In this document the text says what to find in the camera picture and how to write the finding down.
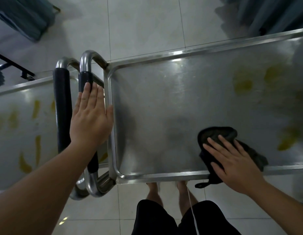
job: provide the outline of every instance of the blue curtain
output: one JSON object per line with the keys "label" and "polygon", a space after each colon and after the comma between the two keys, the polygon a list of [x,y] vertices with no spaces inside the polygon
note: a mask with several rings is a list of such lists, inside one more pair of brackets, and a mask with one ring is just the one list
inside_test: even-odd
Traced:
{"label": "blue curtain", "polygon": [[0,19],[32,41],[55,21],[52,4],[48,0],[0,0]]}
{"label": "blue curtain", "polygon": [[303,0],[225,0],[239,4],[237,19],[258,36],[303,28]]}

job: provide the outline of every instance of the foot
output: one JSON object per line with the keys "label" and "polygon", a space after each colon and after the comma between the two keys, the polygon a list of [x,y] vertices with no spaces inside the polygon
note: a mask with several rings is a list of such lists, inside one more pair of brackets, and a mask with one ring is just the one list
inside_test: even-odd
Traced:
{"label": "foot", "polygon": [[146,184],[148,185],[150,191],[158,193],[157,182],[148,182]]}
{"label": "foot", "polygon": [[183,181],[179,181],[179,182],[177,183],[177,189],[178,189],[180,192],[187,190],[186,184],[187,184],[187,182],[184,181],[184,180],[183,180]]}

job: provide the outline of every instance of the metal tray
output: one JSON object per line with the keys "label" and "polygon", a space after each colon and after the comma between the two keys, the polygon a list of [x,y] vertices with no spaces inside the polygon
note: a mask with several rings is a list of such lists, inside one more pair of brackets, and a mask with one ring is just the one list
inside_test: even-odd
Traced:
{"label": "metal tray", "polygon": [[111,63],[117,183],[205,179],[197,134],[231,126],[266,174],[303,172],[303,29]]}
{"label": "metal tray", "polygon": [[[70,72],[72,104],[78,72]],[[0,193],[58,154],[53,79],[0,87]],[[98,148],[108,167],[107,146]]]}

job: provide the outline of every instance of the person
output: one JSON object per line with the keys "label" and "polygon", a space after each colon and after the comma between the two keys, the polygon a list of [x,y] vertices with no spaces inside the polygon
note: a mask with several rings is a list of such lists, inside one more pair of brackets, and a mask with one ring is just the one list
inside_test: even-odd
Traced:
{"label": "person", "polygon": [[[113,126],[113,108],[105,110],[103,89],[85,84],[73,110],[70,145],[59,155],[0,194],[0,235],[51,234],[79,176]],[[209,139],[204,145],[224,167],[212,164],[229,187],[251,197],[289,235],[303,234],[303,205],[267,183],[249,155],[220,137],[225,148]],[[133,234],[196,234],[191,205],[200,234],[238,233],[211,201],[197,202],[185,182],[178,183],[183,218],[179,227],[165,212],[155,184],[140,201]]]}

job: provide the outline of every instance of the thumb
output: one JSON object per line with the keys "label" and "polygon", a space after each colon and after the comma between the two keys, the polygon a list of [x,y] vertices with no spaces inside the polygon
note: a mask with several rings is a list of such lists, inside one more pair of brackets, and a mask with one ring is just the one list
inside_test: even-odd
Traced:
{"label": "thumb", "polygon": [[226,179],[226,174],[225,174],[225,171],[220,168],[218,166],[218,164],[216,164],[215,162],[212,162],[211,163],[211,166],[213,167],[213,170],[215,171],[215,173],[218,175],[218,177],[220,177],[220,179],[222,181],[224,181]]}
{"label": "thumb", "polygon": [[113,106],[109,106],[106,110],[106,117],[108,120],[109,125],[112,128],[113,125]]}

